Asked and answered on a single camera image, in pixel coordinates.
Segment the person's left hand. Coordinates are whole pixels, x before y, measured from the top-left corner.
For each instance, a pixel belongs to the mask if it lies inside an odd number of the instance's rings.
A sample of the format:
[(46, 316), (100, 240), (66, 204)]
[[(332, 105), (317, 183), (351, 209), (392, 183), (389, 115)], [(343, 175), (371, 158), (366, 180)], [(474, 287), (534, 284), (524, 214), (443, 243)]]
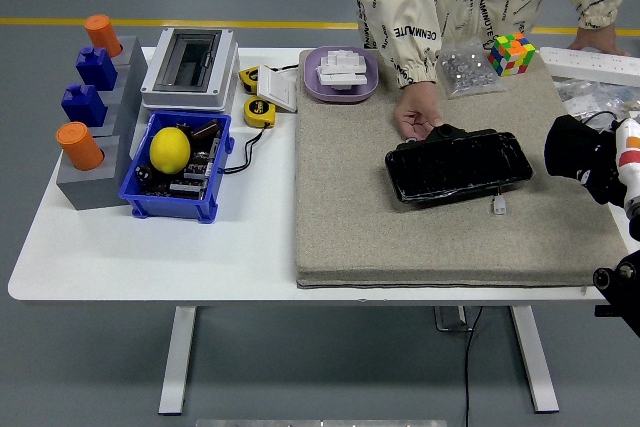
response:
[(615, 24), (597, 29), (577, 28), (574, 40), (568, 46), (571, 50), (595, 49), (600, 53), (630, 56), (630, 53), (618, 46)]

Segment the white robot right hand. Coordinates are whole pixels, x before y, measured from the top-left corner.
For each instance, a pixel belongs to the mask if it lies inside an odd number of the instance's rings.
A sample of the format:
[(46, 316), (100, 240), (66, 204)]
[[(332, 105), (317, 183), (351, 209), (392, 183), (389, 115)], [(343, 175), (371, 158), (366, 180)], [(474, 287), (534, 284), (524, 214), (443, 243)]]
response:
[(639, 215), (639, 123), (613, 121), (603, 135), (577, 179), (596, 202), (621, 207), (632, 219)]

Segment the person's right hand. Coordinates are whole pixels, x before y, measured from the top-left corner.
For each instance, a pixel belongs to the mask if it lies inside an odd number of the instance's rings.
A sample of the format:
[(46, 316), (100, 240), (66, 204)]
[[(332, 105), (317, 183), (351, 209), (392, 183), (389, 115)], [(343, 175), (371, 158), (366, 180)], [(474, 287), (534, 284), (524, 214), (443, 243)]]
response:
[(425, 140), (444, 124), (438, 109), (438, 88), (434, 82), (417, 82), (402, 89), (393, 119), (403, 139)]

